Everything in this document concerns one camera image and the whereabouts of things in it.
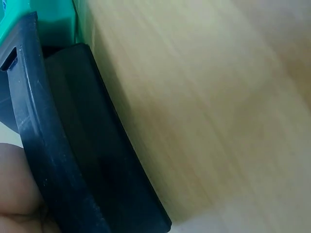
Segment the skin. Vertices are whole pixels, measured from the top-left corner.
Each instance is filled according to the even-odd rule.
[[[60,233],[47,212],[24,150],[0,143],[0,232]]]

